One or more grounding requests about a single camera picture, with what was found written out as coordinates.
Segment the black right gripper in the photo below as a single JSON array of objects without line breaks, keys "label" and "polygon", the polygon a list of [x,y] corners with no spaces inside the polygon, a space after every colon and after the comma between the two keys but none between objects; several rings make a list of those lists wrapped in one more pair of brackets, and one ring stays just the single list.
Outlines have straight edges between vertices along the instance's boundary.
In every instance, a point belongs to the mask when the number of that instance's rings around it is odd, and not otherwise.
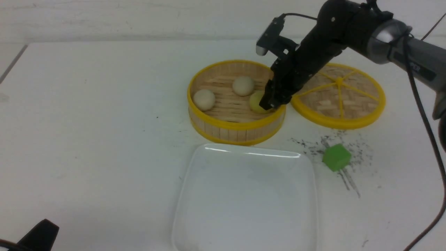
[{"label": "black right gripper", "polygon": [[295,93],[343,50],[344,44],[336,39],[309,35],[294,52],[274,61],[271,66],[274,76],[266,83],[259,106],[272,110],[287,105]]}]

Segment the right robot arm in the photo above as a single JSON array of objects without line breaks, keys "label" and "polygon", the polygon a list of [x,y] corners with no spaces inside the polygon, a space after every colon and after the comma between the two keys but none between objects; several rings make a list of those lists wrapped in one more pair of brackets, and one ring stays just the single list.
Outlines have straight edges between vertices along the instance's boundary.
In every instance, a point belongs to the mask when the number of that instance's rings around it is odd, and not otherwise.
[{"label": "right robot arm", "polygon": [[326,1],[314,28],[296,44],[280,33],[289,13],[274,18],[256,42],[260,56],[271,52],[277,59],[271,66],[260,101],[269,110],[288,104],[294,94],[331,59],[350,48],[376,64],[392,62],[435,91],[433,119],[439,120],[438,137],[445,147],[446,51],[411,36],[412,28],[381,11],[375,0],[355,3],[349,0]]}]

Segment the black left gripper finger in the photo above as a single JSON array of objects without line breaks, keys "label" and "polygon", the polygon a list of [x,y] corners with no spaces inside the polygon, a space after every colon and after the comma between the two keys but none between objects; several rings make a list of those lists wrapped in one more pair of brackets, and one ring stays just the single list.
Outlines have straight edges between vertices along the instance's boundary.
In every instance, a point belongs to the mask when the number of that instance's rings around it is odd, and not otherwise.
[{"label": "black left gripper finger", "polygon": [[32,251],[51,251],[59,229],[56,224],[48,219],[43,219],[27,232],[17,244]]}]

